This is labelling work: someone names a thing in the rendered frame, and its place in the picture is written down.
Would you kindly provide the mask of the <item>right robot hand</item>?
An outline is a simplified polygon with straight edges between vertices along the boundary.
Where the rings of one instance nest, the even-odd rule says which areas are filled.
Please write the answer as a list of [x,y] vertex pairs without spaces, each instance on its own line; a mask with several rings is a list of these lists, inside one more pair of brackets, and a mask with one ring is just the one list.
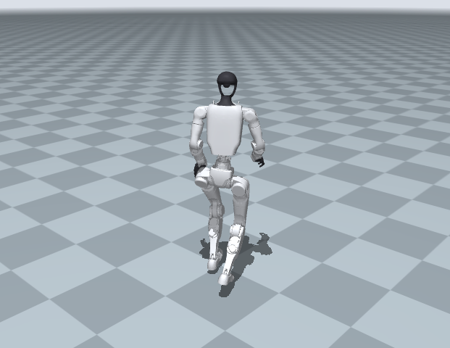
[[258,165],[262,163],[259,167],[264,165],[263,157],[261,159],[257,159],[255,162],[259,162]]

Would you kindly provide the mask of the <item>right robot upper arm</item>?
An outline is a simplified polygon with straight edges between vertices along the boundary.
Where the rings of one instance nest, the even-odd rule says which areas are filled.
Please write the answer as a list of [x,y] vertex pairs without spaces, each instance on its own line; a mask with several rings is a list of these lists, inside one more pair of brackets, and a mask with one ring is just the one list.
[[254,151],[259,151],[263,148],[264,142],[262,139],[262,130],[259,124],[259,120],[257,117],[257,113],[252,108],[242,107],[242,113],[243,113],[243,119],[248,122],[248,127],[250,130],[250,133],[253,137],[253,141],[251,142],[251,146]]

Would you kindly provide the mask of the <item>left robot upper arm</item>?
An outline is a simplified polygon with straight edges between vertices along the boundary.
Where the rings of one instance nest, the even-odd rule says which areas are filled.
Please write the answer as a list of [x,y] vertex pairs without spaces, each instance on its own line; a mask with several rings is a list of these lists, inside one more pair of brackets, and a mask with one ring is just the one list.
[[191,140],[189,142],[190,149],[201,150],[203,141],[200,139],[203,131],[203,119],[207,117],[208,106],[197,107],[193,114],[193,124],[191,126]]

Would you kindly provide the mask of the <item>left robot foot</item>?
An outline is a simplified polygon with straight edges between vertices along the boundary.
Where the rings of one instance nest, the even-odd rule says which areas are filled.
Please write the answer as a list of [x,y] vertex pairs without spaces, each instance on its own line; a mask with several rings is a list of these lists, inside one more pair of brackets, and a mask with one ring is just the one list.
[[207,263],[207,268],[209,270],[215,270],[217,268],[217,265],[219,263],[219,261],[222,259],[223,256],[223,251],[222,249],[218,248],[217,250],[217,260],[214,259],[214,255],[212,255],[212,258],[209,258],[209,261]]

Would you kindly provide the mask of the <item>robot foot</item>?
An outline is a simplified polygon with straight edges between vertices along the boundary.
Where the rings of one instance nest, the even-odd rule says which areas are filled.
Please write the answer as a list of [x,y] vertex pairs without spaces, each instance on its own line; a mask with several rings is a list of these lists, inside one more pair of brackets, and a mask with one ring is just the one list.
[[219,261],[222,259],[223,256],[223,251],[222,249],[218,248],[217,250],[217,260],[214,259],[214,255],[212,255],[212,258],[209,258],[209,261],[207,263],[207,268],[209,270],[215,270],[217,268],[217,265],[219,263]]
[[222,273],[218,279],[218,283],[221,285],[228,285],[230,282],[234,280],[234,275],[230,273],[230,275],[227,275],[227,271],[225,273]]

